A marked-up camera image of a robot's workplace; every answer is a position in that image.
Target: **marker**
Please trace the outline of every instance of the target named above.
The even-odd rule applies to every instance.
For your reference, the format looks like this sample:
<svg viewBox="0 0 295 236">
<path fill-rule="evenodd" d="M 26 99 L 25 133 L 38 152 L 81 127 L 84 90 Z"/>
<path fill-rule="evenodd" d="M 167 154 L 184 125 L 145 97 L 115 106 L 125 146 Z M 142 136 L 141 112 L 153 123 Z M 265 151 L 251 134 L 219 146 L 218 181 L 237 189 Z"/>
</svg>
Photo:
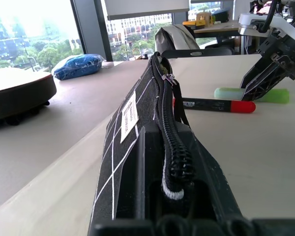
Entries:
<svg viewBox="0 0 295 236">
<path fill-rule="evenodd" d="M 191 110 L 212 112 L 252 113 L 256 105 L 250 101 L 217 100 L 204 98 L 182 98 L 183 107 Z"/>
</svg>

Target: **red marker cap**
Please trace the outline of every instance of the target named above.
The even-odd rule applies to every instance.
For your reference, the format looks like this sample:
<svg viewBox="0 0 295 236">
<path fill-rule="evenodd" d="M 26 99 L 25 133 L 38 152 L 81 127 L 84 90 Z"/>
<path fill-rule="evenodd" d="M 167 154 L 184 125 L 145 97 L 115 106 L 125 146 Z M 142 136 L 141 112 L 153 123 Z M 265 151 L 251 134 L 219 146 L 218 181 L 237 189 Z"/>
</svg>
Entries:
<svg viewBox="0 0 295 236">
<path fill-rule="evenodd" d="M 248 101 L 232 101 L 231 102 L 231 112 L 236 113 L 252 113 L 256 109 L 256 104 L 254 102 Z"/>
</svg>

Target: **grey cloth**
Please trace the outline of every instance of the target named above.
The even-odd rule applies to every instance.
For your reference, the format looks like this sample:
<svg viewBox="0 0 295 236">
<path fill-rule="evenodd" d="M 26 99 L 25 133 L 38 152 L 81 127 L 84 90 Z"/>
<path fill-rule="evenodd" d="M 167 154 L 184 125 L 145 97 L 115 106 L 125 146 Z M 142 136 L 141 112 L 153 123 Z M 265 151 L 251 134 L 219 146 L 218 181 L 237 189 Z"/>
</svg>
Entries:
<svg viewBox="0 0 295 236">
<path fill-rule="evenodd" d="M 200 49 L 192 34 L 183 25 L 165 26 L 155 35 L 156 51 Z"/>
</svg>

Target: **sky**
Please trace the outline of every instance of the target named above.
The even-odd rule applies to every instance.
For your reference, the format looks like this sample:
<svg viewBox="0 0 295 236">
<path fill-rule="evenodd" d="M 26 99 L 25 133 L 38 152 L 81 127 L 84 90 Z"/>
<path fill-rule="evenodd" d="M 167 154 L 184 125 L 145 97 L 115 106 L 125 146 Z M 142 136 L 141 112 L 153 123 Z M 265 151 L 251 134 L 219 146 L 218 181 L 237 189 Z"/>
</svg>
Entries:
<svg viewBox="0 0 295 236">
<path fill-rule="evenodd" d="M 43 35 L 44 20 L 58 26 L 68 37 L 78 36 L 70 0 L 0 0 L 0 17 L 8 31 L 12 31 L 8 25 L 18 17 L 27 37 Z"/>
</svg>

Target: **white label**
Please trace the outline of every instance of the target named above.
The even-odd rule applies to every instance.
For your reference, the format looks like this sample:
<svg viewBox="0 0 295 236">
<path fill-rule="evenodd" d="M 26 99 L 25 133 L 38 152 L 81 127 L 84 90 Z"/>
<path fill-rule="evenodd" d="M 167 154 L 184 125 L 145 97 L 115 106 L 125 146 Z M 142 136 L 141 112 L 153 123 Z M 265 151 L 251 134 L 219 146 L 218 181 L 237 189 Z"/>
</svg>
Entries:
<svg viewBox="0 0 295 236">
<path fill-rule="evenodd" d="M 121 120 L 121 140 L 120 143 L 128 136 L 130 131 L 138 122 L 138 111 L 136 105 L 136 92 L 128 100 L 127 104 L 122 109 L 122 120 Z"/>
</svg>

